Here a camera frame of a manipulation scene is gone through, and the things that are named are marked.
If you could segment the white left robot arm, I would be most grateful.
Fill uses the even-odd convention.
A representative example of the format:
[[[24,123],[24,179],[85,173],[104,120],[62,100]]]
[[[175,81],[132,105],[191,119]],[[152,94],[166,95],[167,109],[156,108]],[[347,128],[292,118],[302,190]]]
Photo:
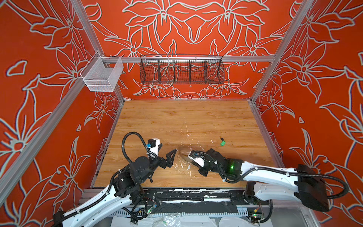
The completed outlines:
[[[82,205],[70,211],[59,211],[53,215],[54,227],[93,227],[105,217],[129,205],[144,202],[142,184],[151,179],[158,167],[172,167],[177,149],[166,154],[138,157],[123,169],[114,173],[109,185]]]

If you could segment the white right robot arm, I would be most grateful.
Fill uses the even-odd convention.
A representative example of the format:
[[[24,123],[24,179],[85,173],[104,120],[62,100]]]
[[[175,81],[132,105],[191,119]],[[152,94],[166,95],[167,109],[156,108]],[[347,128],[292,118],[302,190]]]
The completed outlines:
[[[227,159],[213,149],[191,151],[188,158],[203,176],[215,172],[223,182],[246,181],[244,196],[247,199],[298,201],[320,212],[330,209],[325,180],[306,165],[298,168],[261,166],[241,159]]]

